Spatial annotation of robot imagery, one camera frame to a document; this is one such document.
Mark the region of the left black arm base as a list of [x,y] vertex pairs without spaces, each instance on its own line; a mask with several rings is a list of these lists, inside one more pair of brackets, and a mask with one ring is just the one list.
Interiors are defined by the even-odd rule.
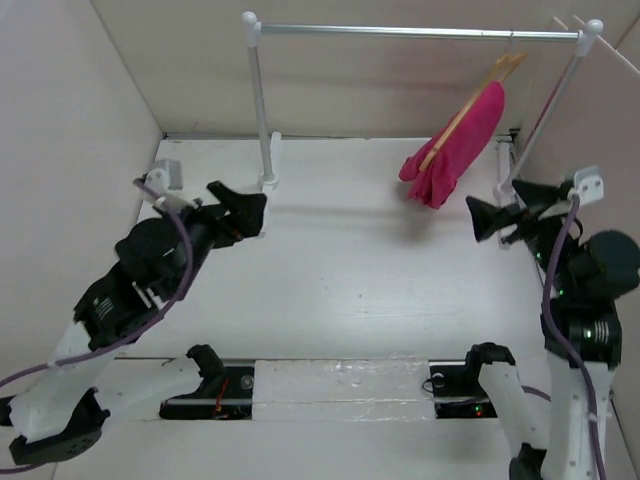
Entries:
[[200,384],[191,393],[161,403],[163,420],[251,420],[255,363],[225,362],[210,345],[191,347],[187,357],[199,368]]

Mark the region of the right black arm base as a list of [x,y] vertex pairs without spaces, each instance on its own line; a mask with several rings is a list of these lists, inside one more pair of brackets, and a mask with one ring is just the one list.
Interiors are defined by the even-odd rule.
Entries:
[[429,374],[422,389],[432,398],[437,420],[497,417],[493,404],[478,381],[467,372],[463,360],[430,361],[428,366]]

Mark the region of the pink trousers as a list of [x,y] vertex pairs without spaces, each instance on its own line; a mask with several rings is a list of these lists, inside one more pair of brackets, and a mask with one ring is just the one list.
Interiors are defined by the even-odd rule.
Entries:
[[502,118],[505,103],[506,93],[502,84],[490,82],[424,171],[420,166],[445,129],[409,156],[398,174],[401,182],[410,184],[407,197],[439,209],[456,188],[458,179],[489,143]]

